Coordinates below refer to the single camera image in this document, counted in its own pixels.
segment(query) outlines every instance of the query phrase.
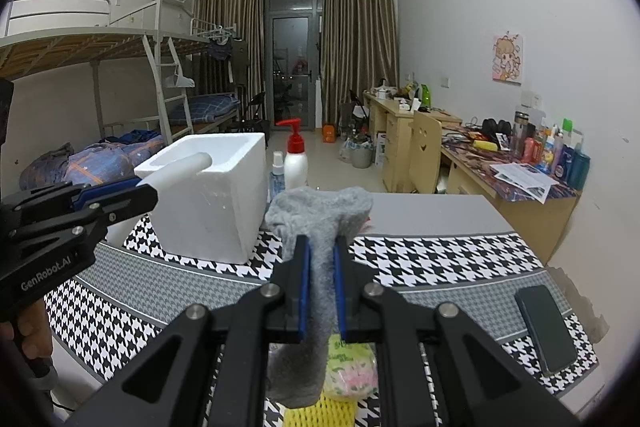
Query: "yellow mesh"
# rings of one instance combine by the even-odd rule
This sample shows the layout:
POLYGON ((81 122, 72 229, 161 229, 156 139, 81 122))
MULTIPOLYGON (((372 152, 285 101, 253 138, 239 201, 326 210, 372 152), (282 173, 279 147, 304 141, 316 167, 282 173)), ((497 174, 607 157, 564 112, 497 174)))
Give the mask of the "yellow mesh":
POLYGON ((324 393, 311 407, 285 409, 282 427, 353 427, 356 402, 338 402, 324 393))

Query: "desk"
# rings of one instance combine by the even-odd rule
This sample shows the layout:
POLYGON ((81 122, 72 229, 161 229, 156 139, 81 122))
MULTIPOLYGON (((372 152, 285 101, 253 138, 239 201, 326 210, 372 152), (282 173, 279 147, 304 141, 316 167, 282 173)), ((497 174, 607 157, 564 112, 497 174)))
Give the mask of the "desk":
MULTIPOLYGON (((409 182, 409 149, 414 114, 401 110, 396 100, 382 100, 366 92, 365 104, 369 107, 369 131, 373 139, 379 132, 386 133, 385 161, 382 166, 382 182, 388 192, 411 192, 409 182)), ((460 124, 462 120, 441 109, 428 113, 442 123, 460 124)))
POLYGON ((507 153, 484 151, 470 144, 444 143, 442 155, 451 161, 447 194, 483 195, 546 265, 580 194, 566 185, 553 185, 545 204, 541 204, 492 174, 489 165, 516 161, 507 153))
MULTIPOLYGON (((457 302, 541 385, 572 411, 602 385, 598 359, 569 303, 512 227, 480 196, 373 194, 370 221, 350 247, 376 267, 376 279, 409 301, 434 307, 457 302), (535 351, 513 298, 544 284, 566 318, 578 360, 551 378, 537 369, 535 351)), ((124 248, 100 243, 95 264, 46 296, 60 384, 78 402, 113 375, 192 302, 234 303, 269 279, 280 240, 260 231, 245 265, 198 261, 161 249, 143 218, 124 248)), ((280 425, 282 408, 265 402, 264 427, 280 425)), ((359 404, 379 426, 378 397, 359 404)))

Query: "human hand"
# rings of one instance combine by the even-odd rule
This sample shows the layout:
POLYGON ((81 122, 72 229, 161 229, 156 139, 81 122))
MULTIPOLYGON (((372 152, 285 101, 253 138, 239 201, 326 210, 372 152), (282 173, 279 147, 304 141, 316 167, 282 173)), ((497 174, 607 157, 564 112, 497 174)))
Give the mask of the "human hand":
MULTIPOLYGON (((18 329, 24 336, 21 347, 28 359, 42 359, 51 356, 53 341, 44 299, 34 302, 20 312, 18 329)), ((8 341, 14 339, 14 327, 11 323, 0 323, 0 337, 8 341)))

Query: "curtain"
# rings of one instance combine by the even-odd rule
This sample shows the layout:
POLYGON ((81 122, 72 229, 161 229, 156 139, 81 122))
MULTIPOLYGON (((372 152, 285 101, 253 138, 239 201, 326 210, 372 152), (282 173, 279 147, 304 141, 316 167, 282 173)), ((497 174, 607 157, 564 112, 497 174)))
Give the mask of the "curtain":
POLYGON ((386 78, 398 85, 398 40, 394 0, 324 0, 322 15, 322 119, 337 124, 349 90, 386 78))
MULTIPOLYGON (((194 0, 194 15, 223 26, 236 24, 239 39, 247 42, 249 70, 246 93, 238 90, 243 103, 264 91, 264 0, 194 0)), ((234 90, 229 83, 226 62, 200 54, 196 94, 234 90)))

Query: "white box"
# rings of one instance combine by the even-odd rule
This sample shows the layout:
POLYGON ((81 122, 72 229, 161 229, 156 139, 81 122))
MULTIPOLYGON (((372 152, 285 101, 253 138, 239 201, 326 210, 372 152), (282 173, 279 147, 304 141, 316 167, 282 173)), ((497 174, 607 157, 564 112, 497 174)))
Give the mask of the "white box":
POLYGON ((185 136, 135 168, 145 178, 196 152, 213 162, 159 194, 150 213, 162 248, 220 263, 246 263, 267 206, 264 134, 185 136))
POLYGON ((376 167, 382 167, 382 164, 385 161, 385 143, 386 133, 379 132, 378 136, 376 136, 376 167))

